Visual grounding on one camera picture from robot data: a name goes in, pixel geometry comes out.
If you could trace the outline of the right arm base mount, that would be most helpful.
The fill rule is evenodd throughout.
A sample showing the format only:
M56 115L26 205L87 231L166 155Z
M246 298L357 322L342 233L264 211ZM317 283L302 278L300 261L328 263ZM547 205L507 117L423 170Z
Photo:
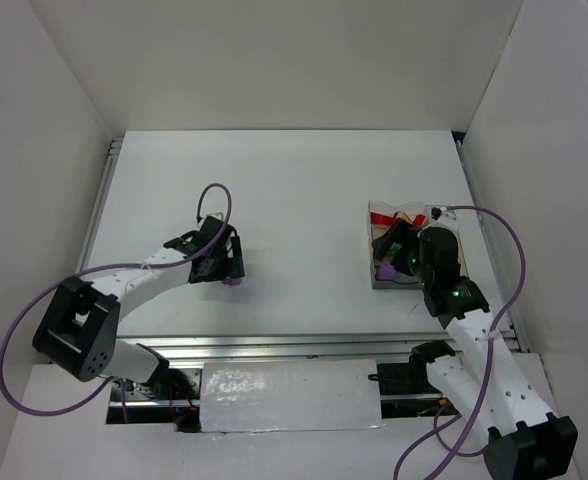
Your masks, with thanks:
M428 382L426 367L440 357L455 355L444 340L420 344L402 363L379 363L368 379L378 385L383 419L434 416L446 404L441 392Z

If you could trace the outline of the green square lego brick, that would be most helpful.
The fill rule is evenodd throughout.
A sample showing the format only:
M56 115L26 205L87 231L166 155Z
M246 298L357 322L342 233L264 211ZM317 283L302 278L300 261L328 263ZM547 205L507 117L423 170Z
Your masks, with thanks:
M401 248L402 248L402 246L401 246L401 245L399 245L399 244L397 244L397 243L394 243L394 244L391 246L391 248L390 248L390 250L389 250L389 253L390 253L392 256L395 256L395 255L397 255L397 254L400 252Z

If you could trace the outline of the purple round flower lego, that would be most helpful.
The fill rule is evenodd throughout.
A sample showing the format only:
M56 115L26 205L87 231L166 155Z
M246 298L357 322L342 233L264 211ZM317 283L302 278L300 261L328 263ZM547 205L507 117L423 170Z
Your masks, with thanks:
M376 270L376 278L380 281L394 281L397 271L389 262L381 263Z

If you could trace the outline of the small red lego brick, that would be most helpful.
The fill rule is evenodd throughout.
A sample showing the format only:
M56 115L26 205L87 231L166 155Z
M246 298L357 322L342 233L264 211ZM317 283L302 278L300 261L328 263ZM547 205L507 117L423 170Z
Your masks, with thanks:
M415 226L422 226L425 222L425 219L426 217L423 214L418 214L412 221L412 224Z

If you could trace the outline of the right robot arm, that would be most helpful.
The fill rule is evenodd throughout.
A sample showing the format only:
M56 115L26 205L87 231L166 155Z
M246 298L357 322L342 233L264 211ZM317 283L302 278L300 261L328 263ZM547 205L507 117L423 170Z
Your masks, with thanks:
M493 479L564 475L578 440L574 422L557 416L522 373L498 330L507 310L491 313L479 286L463 274L455 216L439 209L432 214L422 223L399 217L371 240L373 267L387 267L388 281L397 275L414 281L429 314L461 351L433 341L410 356L416 382L440 391L465 422L429 478L438 478L459 456L470 434L482 442Z

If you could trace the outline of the red curved lego brick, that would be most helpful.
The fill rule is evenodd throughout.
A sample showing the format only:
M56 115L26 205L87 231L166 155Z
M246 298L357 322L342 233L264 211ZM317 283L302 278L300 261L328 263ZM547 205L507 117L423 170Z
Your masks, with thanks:
M380 214L377 212L370 213L370 223L372 225L380 225L390 227L392 226L397 220L396 216L388 216L384 214Z

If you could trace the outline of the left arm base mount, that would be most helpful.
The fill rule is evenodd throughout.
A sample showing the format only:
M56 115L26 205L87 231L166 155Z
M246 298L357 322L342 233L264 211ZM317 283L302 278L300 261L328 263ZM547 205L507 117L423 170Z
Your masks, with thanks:
M107 425L168 425L176 432L199 433L202 368L180 368L164 389L153 391L131 380L112 384Z

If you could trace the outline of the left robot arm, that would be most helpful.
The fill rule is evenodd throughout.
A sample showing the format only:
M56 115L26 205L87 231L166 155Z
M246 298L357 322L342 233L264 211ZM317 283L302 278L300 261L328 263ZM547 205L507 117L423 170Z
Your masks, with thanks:
M120 322L170 289L212 282L237 285L244 276L237 230L208 216L198 230L165 242L140 266L89 281L78 276L63 280L32 346L81 382L113 376L158 395L174 375L169 361L147 346L119 340Z

